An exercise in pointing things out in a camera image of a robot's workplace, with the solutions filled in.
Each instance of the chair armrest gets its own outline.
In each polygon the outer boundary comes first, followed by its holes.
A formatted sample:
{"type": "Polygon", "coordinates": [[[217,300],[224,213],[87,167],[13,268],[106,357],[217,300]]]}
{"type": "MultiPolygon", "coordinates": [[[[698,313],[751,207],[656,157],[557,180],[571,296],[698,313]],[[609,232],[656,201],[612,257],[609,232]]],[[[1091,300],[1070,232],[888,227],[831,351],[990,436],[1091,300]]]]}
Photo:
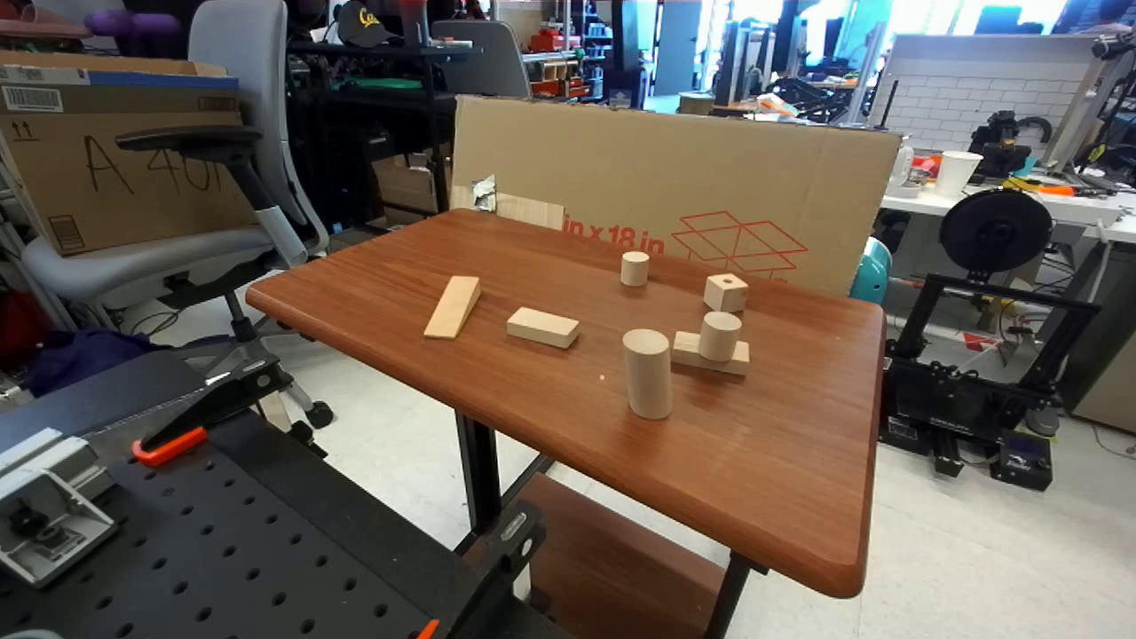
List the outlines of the chair armrest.
{"type": "Polygon", "coordinates": [[[256,129],[244,124],[197,124],[197,129],[146,129],[117,136],[121,148],[170,148],[182,157],[228,163],[235,157],[253,157],[253,147],[259,143],[256,129]]]}

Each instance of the wooden table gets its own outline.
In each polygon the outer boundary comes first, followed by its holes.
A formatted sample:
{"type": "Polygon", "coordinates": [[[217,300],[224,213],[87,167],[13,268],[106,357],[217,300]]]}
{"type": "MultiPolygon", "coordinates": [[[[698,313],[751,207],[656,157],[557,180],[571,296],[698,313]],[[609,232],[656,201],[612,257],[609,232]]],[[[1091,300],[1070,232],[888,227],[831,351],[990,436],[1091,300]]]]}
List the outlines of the wooden table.
{"type": "MultiPolygon", "coordinates": [[[[280,324],[448,402],[466,461],[494,458],[499,429],[827,596],[855,596],[866,570],[882,313],[850,298],[751,289],[746,378],[673,368],[667,422],[624,407],[621,334],[694,330],[701,277],[654,259],[637,296],[618,285],[618,247],[480,213],[443,213],[407,232],[286,268],[248,290],[280,324]],[[423,328],[452,274],[484,277],[456,339],[423,328]],[[571,351],[505,334],[518,306],[583,321],[571,351]]],[[[494,518],[497,479],[476,467],[476,529],[494,518]]]]}

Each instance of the wooden cylinder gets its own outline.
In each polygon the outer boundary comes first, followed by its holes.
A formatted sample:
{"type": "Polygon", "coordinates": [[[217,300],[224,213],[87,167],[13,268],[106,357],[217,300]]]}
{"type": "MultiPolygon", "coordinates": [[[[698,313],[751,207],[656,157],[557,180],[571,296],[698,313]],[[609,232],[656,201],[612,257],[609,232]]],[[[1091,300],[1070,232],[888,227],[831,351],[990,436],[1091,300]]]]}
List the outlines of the wooden cylinder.
{"type": "Polygon", "coordinates": [[[731,363],[738,338],[741,338],[741,321],[738,315],[707,313],[701,315],[698,355],[708,357],[708,363],[731,363]]]}
{"type": "Polygon", "coordinates": [[[647,253],[624,253],[618,281],[624,289],[647,289],[647,277],[649,277],[649,257],[647,253]]]}
{"type": "Polygon", "coordinates": [[[669,416],[669,339],[661,330],[624,334],[627,407],[643,420],[669,416]]]}

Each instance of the table leg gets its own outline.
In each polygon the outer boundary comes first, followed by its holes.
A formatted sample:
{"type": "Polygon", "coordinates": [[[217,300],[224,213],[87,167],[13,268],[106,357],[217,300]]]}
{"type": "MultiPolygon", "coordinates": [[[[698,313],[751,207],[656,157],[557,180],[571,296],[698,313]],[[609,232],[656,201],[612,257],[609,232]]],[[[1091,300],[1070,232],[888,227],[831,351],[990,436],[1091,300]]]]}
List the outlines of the table leg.
{"type": "Polygon", "coordinates": [[[436,117],[436,64],[426,60],[426,129],[430,129],[430,175],[434,175],[434,201],[436,201],[436,213],[448,213],[452,210],[452,188],[448,188],[448,157],[440,154],[440,117],[436,117]]]}
{"type": "Polygon", "coordinates": [[[456,416],[462,474],[468,502],[468,534],[484,537],[499,515],[497,440],[494,429],[456,416]]]}
{"type": "Polygon", "coordinates": [[[741,554],[731,550],[731,563],[723,568],[723,580],[708,610],[708,627],[707,627],[708,639],[721,639],[731,627],[747,570],[766,570],[766,568],[747,563],[741,554]]]}
{"type": "MultiPolygon", "coordinates": [[[[553,467],[553,458],[534,453],[534,458],[527,461],[527,467],[524,467],[511,485],[505,485],[499,509],[518,505],[518,493],[521,493],[527,484],[534,484],[545,467],[553,467]]],[[[476,537],[476,534],[468,529],[468,537],[456,538],[454,554],[466,557],[466,554],[473,550],[473,544],[480,544],[480,538],[484,538],[484,537],[476,537]]]]}

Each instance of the black metal table frame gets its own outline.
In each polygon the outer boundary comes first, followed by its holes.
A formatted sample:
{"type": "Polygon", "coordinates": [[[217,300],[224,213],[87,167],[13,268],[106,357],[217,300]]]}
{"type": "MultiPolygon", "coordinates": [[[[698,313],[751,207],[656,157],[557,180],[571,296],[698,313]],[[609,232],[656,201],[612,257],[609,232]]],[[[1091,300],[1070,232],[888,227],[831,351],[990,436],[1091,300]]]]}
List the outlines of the black metal table frame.
{"type": "MultiPolygon", "coordinates": [[[[468,537],[454,545],[454,554],[466,554],[484,534],[494,529],[505,505],[511,505],[527,479],[541,474],[553,464],[553,458],[534,453],[534,461],[527,461],[527,467],[499,493],[494,429],[468,416],[454,416],[454,422],[456,422],[462,479],[466,479],[466,502],[468,502],[468,537]]],[[[707,620],[708,639],[727,635],[747,570],[766,575],[764,563],[751,563],[731,550],[731,562],[723,568],[723,580],[718,584],[718,599],[707,620]]]]}

